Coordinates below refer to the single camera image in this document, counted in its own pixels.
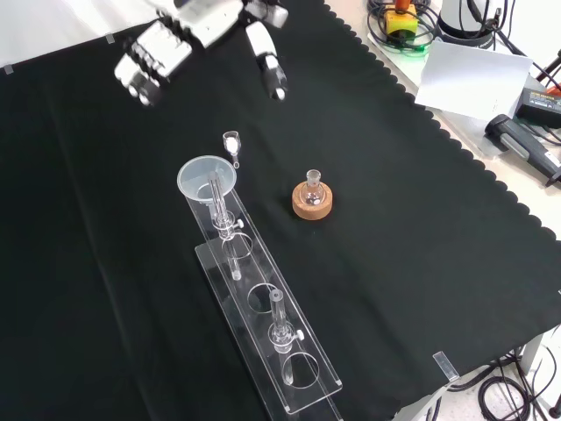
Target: yellow device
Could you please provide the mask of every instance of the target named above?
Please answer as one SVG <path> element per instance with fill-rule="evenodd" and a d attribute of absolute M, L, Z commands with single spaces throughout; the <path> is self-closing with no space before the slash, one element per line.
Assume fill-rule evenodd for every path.
<path fill-rule="evenodd" d="M 410 4 L 408 11 L 416 15 L 414 4 Z M 398 13 L 396 11 L 387 11 L 385 14 L 386 32 L 400 39 L 412 39 L 417 34 L 419 21 L 415 16 L 408 13 Z"/>

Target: black cloth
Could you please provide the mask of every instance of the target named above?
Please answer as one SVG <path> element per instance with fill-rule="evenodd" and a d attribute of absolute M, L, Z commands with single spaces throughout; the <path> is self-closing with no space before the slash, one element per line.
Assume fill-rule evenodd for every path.
<path fill-rule="evenodd" d="M 228 130 L 236 189 L 343 381 L 345 420 L 444 385 L 438 351 L 464 374 L 561 321 L 551 233 L 321 0 L 286 5 L 283 104 L 241 31 L 152 110 L 115 81 L 105 39 L 0 77 L 2 420 L 266 419 L 176 186 L 186 161 L 224 156 Z M 335 197 L 318 222 L 291 210 L 310 168 Z"/>

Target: cable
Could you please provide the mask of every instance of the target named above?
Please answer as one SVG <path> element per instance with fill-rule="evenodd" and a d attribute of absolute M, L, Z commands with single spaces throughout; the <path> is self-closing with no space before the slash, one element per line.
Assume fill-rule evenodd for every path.
<path fill-rule="evenodd" d="M 483 31 L 486 29 L 486 22 L 487 22 L 487 13 L 489 12 L 489 4 L 491 3 L 490 0 L 486 0 L 485 1 L 485 12 L 483 13 L 483 19 L 481 23 L 481 27 L 479 28 L 478 32 L 474 35 L 471 36 L 465 29 L 464 29 L 464 23 L 462 22 L 462 3 L 463 1 L 460 0 L 459 2 L 459 27 L 461 28 L 462 32 L 464 33 L 464 37 L 467 39 L 477 39 L 481 36 L 481 34 L 483 33 Z"/>
<path fill-rule="evenodd" d="M 509 364 L 512 364 L 513 362 L 515 362 L 515 358 L 519 357 L 514 357 L 513 355 L 509 354 L 501 360 L 501 365 L 507 366 Z M 452 384 L 448 391 L 455 393 L 471 389 L 473 386 L 483 382 L 498 366 L 499 364 L 497 364 L 497 362 L 492 362 L 485 370 L 473 377 L 469 382 L 466 382 L 464 384 Z"/>
<path fill-rule="evenodd" d="M 494 377 L 491 377 L 491 378 L 487 379 L 486 381 L 484 381 L 481 384 L 481 387 L 479 388 L 478 402 L 479 402 L 479 407 L 481 408 L 481 413 L 483 414 L 483 417 L 487 421 L 527 421 L 529 419 L 530 412 L 532 410 L 532 405 L 533 405 L 534 406 L 534 408 L 533 408 L 534 414 L 536 413 L 536 410 L 537 410 L 537 411 L 539 411 L 539 413 L 543 417 L 543 419 L 546 420 L 547 418 L 543 414 L 542 407 L 539 405 L 539 402 L 537 401 L 537 398 L 551 385 L 551 383 L 555 379 L 555 376 L 557 375 L 557 361 L 555 359 L 555 356 L 551 352 L 551 350 L 548 347 L 545 347 L 545 349 L 547 349 L 548 353 L 551 356 L 551 359 L 553 360 L 553 375 L 551 376 L 550 380 L 545 385 L 545 387 L 537 394 L 535 393 L 536 374 L 539 371 L 542 363 L 540 362 L 540 365 L 537 367 L 537 370 L 534 373 L 534 378 L 532 379 L 532 384 L 530 386 L 528 380 L 526 379 L 526 377 L 524 376 L 524 373 L 522 372 L 522 367 L 520 366 L 521 357 L 519 357 L 515 353 L 509 353 L 509 354 L 505 355 L 505 357 L 503 357 L 502 359 L 496 360 L 496 361 L 490 363 L 485 370 L 483 370 L 481 373 L 476 375 L 469 382 L 466 382 L 466 383 L 463 383 L 463 384 L 451 385 L 450 388 L 448 389 L 448 391 L 449 392 L 461 392 L 461 391 L 464 391 L 464 390 L 468 390 L 468 389 L 472 388 L 473 386 L 479 384 L 483 380 L 485 380 L 496 368 L 499 368 L 501 370 L 501 376 L 494 376 Z M 510 364 L 513 364 L 513 363 L 516 365 L 516 370 L 518 371 L 518 375 L 522 379 L 522 386 L 520 384 L 518 384 L 516 381 L 514 381 L 513 379 L 510 379 L 510 378 L 508 378 L 504 375 L 503 367 L 508 366 Z M 503 418 L 497 418 L 489 410 L 489 408 L 486 406 L 486 402 L 485 402 L 486 392 L 489 390 L 489 388 L 491 386 L 493 386 L 494 384 L 499 384 L 499 383 L 504 383 L 504 384 L 507 385 L 507 392 L 509 394 L 510 400 L 513 402 L 514 407 L 515 407 L 514 410 L 512 410 L 509 414 L 507 414 Z M 512 397 L 512 394 L 510 392 L 510 388 L 508 386 L 511 386 L 511 387 L 515 388 L 516 391 L 522 397 L 522 405 L 520 407 L 516 406 L 515 400 Z"/>
<path fill-rule="evenodd" d="M 382 45 L 389 46 L 389 47 L 392 47 L 392 48 L 396 48 L 396 49 L 399 49 L 399 50 L 402 50 L 402 49 L 410 49 L 410 50 L 414 50 L 414 51 L 415 50 L 416 51 L 422 50 L 426 46 L 432 44 L 432 41 L 437 36 L 437 24 L 436 24 L 435 20 L 432 18 L 432 16 L 430 15 L 430 13 L 432 13 L 436 18 L 438 18 L 438 14 L 435 11 L 433 11 L 428 5 L 426 5 L 426 2 L 424 2 L 424 3 L 425 3 L 425 5 L 424 5 L 424 16 L 429 18 L 430 25 L 421 18 L 421 16 L 420 16 L 421 13 L 415 14 L 412 11 L 400 11 L 400 12 L 415 17 L 418 20 L 420 25 L 423 25 L 424 27 L 427 28 L 427 31 L 425 31 L 423 33 L 420 33 L 420 34 L 417 34 L 414 37 L 411 37 L 411 39 L 418 39 L 418 38 L 421 38 L 425 35 L 430 35 L 431 38 L 428 42 L 425 42 L 425 43 L 422 43 L 422 44 L 410 44 L 405 39 L 398 38 L 398 37 L 395 37 L 395 36 L 387 33 L 386 21 L 384 19 L 384 15 L 389 11 L 397 11 L 397 10 L 395 9 L 395 7 L 388 7 L 386 3 L 382 4 L 379 1 L 375 1 L 375 2 L 372 3 L 372 0 L 371 0 L 368 3 L 369 7 L 371 7 L 374 4 L 374 6 L 371 7 L 370 10 L 368 11 L 368 16 L 366 18 L 366 24 L 368 25 L 368 30 L 370 31 L 373 38 L 376 39 Z M 374 16 L 378 20 L 378 27 L 380 28 L 380 32 L 382 33 L 382 35 L 384 35 L 386 37 L 385 39 L 383 39 L 380 35 L 378 35 L 374 31 L 374 29 L 372 28 L 372 26 L 370 24 L 370 18 L 372 18 Z"/>
<path fill-rule="evenodd" d="M 507 36 L 502 32 L 502 31 L 498 31 L 497 35 L 499 35 L 499 38 L 501 38 L 502 43 L 511 51 L 512 54 L 516 54 L 516 55 L 523 55 L 525 57 L 527 57 L 527 55 L 525 53 L 522 52 L 522 50 L 520 48 L 518 48 L 517 46 L 515 46 L 512 41 L 510 39 L 507 38 Z M 540 72 L 542 72 L 545 77 L 547 77 L 551 82 L 553 82 L 553 84 L 556 86 L 557 89 L 561 90 L 561 85 L 559 85 L 557 82 L 555 82 L 555 79 L 553 79 L 553 77 L 547 73 L 545 70 L 543 70 L 541 67 L 539 67 L 536 62 L 534 61 L 532 63 L 534 65 L 534 67 L 536 67 Z"/>
<path fill-rule="evenodd" d="M 442 397 L 437 400 L 437 406 L 435 406 L 435 415 L 432 416 L 432 421 L 437 421 L 438 412 L 440 412 L 440 403 L 442 402 Z"/>
<path fill-rule="evenodd" d="M 550 86 L 551 81 L 555 81 L 555 76 L 557 76 L 557 73 L 559 73 L 559 70 L 561 70 L 561 67 L 559 67 L 555 72 L 553 72 L 551 74 L 551 79 L 549 79 L 549 81 L 547 81 L 547 83 L 545 84 L 545 87 L 547 88 L 548 86 Z"/>
<path fill-rule="evenodd" d="M 559 136 L 556 135 L 555 132 L 553 132 L 548 126 L 543 125 L 542 129 L 544 129 L 547 133 L 549 133 L 551 136 L 553 136 L 555 139 L 557 139 L 560 143 L 559 145 L 561 146 L 561 138 Z"/>
<path fill-rule="evenodd" d="M 534 403 L 536 401 L 536 399 L 551 385 L 551 383 L 553 382 L 553 379 L 555 379 L 555 376 L 557 375 L 557 360 L 555 359 L 555 356 L 553 355 L 553 352 L 547 346 L 545 347 L 545 349 L 547 349 L 547 352 L 550 353 L 551 359 L 553 360 L 553 375 L 551 375 L 551 378 L 548 381 L 548 383 L 545 385 L 545 387 L 542 390 L 540 390 L 540 392 L 537 395 L 533 395 L 533 396 L 529 397 L 529 402 L 530 403 Z M 502 420 L 506 419 L 507 417 L 510 417 L 514 413 L 515 413 L 515 411 L 513 410 L 512 412 L 507 414 Z"/>
<path fill-rule="evenodd" d="M 515 14 L 515 6 L 516 6 L 516 0 L 512 1 L 512 8 L 510 9 L 510 19 L 508 21 L 508 35 L 507 35 L 507 39 L 510 39 L 510 34 L 512 33 L 512 17 Z"/>
<path fill-rule="evenodd" d="M 372 9 L 375 9 L 375 13 L 378 12 L 378 9 L 383 8 L 383 7 L 391 7 L 395 4 L 395 0 L 388 0 L 388 1 L 384 1 L 384 0 L 368 0 L 368 3 L 366 4 L 366 8 L 368 11 L 371 11 Z M 427 8 L 430 7 L 431 4 L 431 0 L 413 0 L 411 2 L 411 4 L 414 4 L 417 12 L 419 15 L 422 15 L 423 13 L 426 12 Z"/>
<path fill-rule="evenodd" d="M 478 400 L 478 403 L 479 403 L 479 407 L 481 408 L 481 414 L 483 415 L 483 418 L 488 420 L 488 421 L 502 421 L 502 420 L 506 420 L 509 417 L 509 415 L 507 415 L 504 418 L 497 418 L 491 412 L 491 410 L 489 410 L 489 408 L 487 407 L 487 404 L 485 402 L 485 393 L 488 391 L 488 389 L 491 386 L 493 386 L 494 384 L 499 384 L 499 383 L 507 384 L 508 394 L 509 394 L 510 399 L 512 400 L 515 407 L 516 407 L 516 403 L 515 403 L 514 398 L 512 397 L 512 394 L 510 393 L 510 389 L 508 388 L 508 386 L 512 386 L 513 388 L 515 388 L 516 391 L 522 397 L 522 401 L 523 401 L 522 411 L 518 412 L 518 410 L 517 410 L 516 411 L 517 418 L 512 418 L 512 419 L 518 419 L 519 421 L 527 421 L 528 418 L 529 418 L 529 399 L 528 399 L 528 395 L 526 394 L 526 391 L 522 388 L 521 385 L 519 385 L 514 380 L 512 380 L 508 377 L 505 377 L 504 373 L 503 373 L 502 376 L 491 377 L 490 379 L 486 380 L 481 385 L 481 387 L 479 388 L 479 393 L 478 393 L 478 396 L 477 396 L 477 400 Z"/>
<path fill-rule="evenodd" d="M 510 393 L 510 389 L 508 388 L 508 384 L 511 383 L 511 384 L 514 384 L 514 385 L 515 385 L 515 389 L 518 389 L 518 391 L 519 391 L 520 394 L 522 395 L 522 400 L 524 400 L 524 397 L 525 397 L 525 396 L 526 396 L 526 397 L 528 396 L 528 393 L 526 392 L 526 390 L 522 389 L 522 388 L 520 387 L 520 385 L 519 385 L 517 382 L 515 382 L 514 380 L 508 379 L 509 382 L 507 382 L 507 378 L 505 377 L 505 371 L 502 369 L 502 365 L 499 365 L 499 368 L 501 369 L 502 381 L 507 385 L 507 392 L 508 392 L 508 395 L 510 396 L 510 400 L 512 401 L 512 404 L 513 404 L 514 407 L 515 407 L 516 417 L 518 418 L 518 421 L 522 421 L 520 412 L 518 412 L 518 408 L 516 408 L 515 399 L 512 397 L 512 393 Z M 527 405 L 527 404 L 524 404 L 524 405 L 523 405 L 523 408 L 528 408 L 528 416 L 524 418 L 524 419 L 528 419 L 528 417 L 529 417 L 529 404 L 528 404 L 528 405 Z"/>
<path fill-rule="evenodd" d="M 502 22 L 500 25 L 496 25 L 495 27 L 489 27 L 487 26 L 487 13 L 488 13 L 488 9 L 489 9 L 489 4 L 490 4 L 490 0 L 486 0 L 485 3 L 485 13 L 484 13 L 484 17 L 481 19 L 481 27 L 479 29 L 479 31 L 477 32 L 477 34 L 472 37 L 469 35 L 469 33 L 464 29 L 463 23 L 462 23 L 462 1 L 459 2 L 459 25 L 460 28 L 462 30 L 462 32 L 464 33 L 464 37 L 467 39 L 477 39 L 481 33 L 483 33 L 483 31 L 485 29 L 490 30 L 490 31 L 494 31 L 494 35 L 499 35 L 499 38 L 501 38 L 502 43 L 505 45 L 506 48 L 508 48 L 511 53 L 516 54 L 516 55 L 523 55 L 526 56 L 527 55 L 517 46 L 515 46 L 513 44 L 513 42 L 510 40 L 510 34 L 512 32 L 512 20 L 513 20 L 513 13 L 515 10 L 515 4 L 516 1 L 513 0 L 513 4 L 512 4 L 512 9 L 510 10 L 510 27 L 508 28 L 508 36 L 504 34 L 504 32 L 502 31 L 502 28 L 505 25 L 505 22 L 507 20 L 507 14 L 508 14 L 508 0 L 505 0 L 505 6 L 504 6 L 504 13 L 503 13 L 503 17 L 502 17 Z M 532 63 L 540 72 L 542 72 L 542 74 L 547 77 L 550 81 L 548 82 L 548 85 L 550 83 L 553 83 L 557 89 L 559 89 L 561 91 L 561 85 L 559 85 L 559 83 L 557 83 L 555 81 L 555 79 L 553 78 L 552 75 L 550 75 L 548 72 L 546 72 L 545 70 L 543 70 L 540 66 L 537 65 L 537 63 L 534 61 Z"/>
<path fill-rule="evenodd" d="M 526 122 L 522 122 L 522 126 L 527 129 L 531 134 L 533 134 L 534 136 L 537 136 L 538 138 L 541 138 L 543 140 L 545 140 L 548 143 L 551 143 L 552 145 L 555 146 L 561 146 L 561 138 L 559 138 L 549 127 L 542 127 L 547 133 L 551 134 L 555 139 L 559 140 L 559 142 L 556 142 L 555 140 L 551 140 L 549 139 L 547 136 L 541 134 L 538 130 L 536 130 L 534 127 L 532 127 L 530 124 L 526 123 Z"/>

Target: white robotic hand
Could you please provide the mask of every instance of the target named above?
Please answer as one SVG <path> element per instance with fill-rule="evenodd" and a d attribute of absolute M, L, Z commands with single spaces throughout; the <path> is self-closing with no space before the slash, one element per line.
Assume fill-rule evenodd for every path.
<path fill-rule="evenodd" d="M 131 42 L 115 77 L 143 105 L 155 104 L 181 64 L 227 35 L 245 27 L 270 97 L 286 97 L 287 78 L 273 40 L 263 25 L 282 27 L 288 12 L 277 0 L 159 0 L 160 18 Z"/>

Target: scalloped edge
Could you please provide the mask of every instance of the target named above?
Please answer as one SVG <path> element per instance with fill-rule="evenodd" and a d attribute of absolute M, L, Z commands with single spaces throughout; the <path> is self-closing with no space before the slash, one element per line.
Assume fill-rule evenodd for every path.
<path fill-rule="evenodd" d="M 537 225 L 537 228 L 539 230 L 542 230 L 543 232 L 545 232 L 548 235 L 548 238 L 553 239 L 553 244 L 554 245 L 556 245 L 558 247 L 561 247 L 561 238 L 558 239 L 557 234 L 553 230 L 551 230 L 551 228 L 549 228 L 547 226 L 544 226 L 543 223 L 542 223 L 542 220 L 537 215 L 535 215 L 533 213 L 530 213 L 529 206 L 520 202 L 516 193 L 514 191 L 508 189 L 508 185 L 505 182 L 497 180 L 497 174 L 494 173 L 493 171 L 491 171 L 490 169 L 487 169 L 486 165 L 485 165 L 485 162 L 476 159 L 475 156 L 473 155 L 472 151 L 470 151 L 467 148 L 468 146 L 466 146 L 464 143 L 462 143 L 459 139 L 454 139 L 451 136 L 451 133 L 442 127 L 441 122 L 435 119 L 435 115 L 432 111 L 427 110 L 426 107 L 423 106 L 423 105 L 415 104 L 415 96 L 407 91 L 407 88 L 402 83 L 399 82 L 399 78 L 397 77 L 397 75 L 392 73 L 391 68 L 386 66 L 386 63 L 384 63 L 383 61 L 378 59 L 376 54 L 370 49 L 370 47 L 364 42 L 364 40 L 362 40 L 358 36 L 358 34 L 355 31 L 352 30 L 352 27 L 349 24 L 345 23 L 345 21 L 342 18 L 340 18 L 335 11 L 333 11 L 331 9 L 331 6 L 329 6 L 327 3 L 325 3 L 325 0 L 317 0 L 317 2 L 321 3 L 322 8 L 324 8 L 326 13 L 331 18 L 333 18 L 333 20 L 335 20 L 337 22 L 337 24 L 340 25 L 344 29 L 345 32 L 347 32 L 347 34 L 349 34 L 350 36 L 352 36 L 355 39 L 355 41 L 359 44 L 361 50 L 363 50 L 367 54 L 371 55 L 375 59 L 375 61 L 381 65 L 383 71 L 391 76 L 391 79 L 397 85 L 398 89 L 401 90 L 411 100 L 411 103 L 415 107 L 417 107 L 417 108 L 419 108 L 423 111 L 423 114 L 425 114 L 426 117 L 429 118 L 430 124 L 435 125 L 436 128 L 443 134 L 444 138 L 447 138 L 449 140 L 448 143 L 454 145 L 455 148 L 458 149 L 459 154 L 464 157 L 464 160 L 472 162 L 473 163 L 472 166 L 474 167 L 474 170 L 475 171 L 480 171 L 484 175 L 484 177 L 492 178 L 493 183 L 499 188 L 499 190 L 502 193 L 505 193 L 505 196 L 507 196 L 507 200 L 510 201 L 510 202 L 514 201 L 515 202 L 514 203 L 515 208 L 522 215 L 529 217 L 533 221 L 533 224 Z"/>

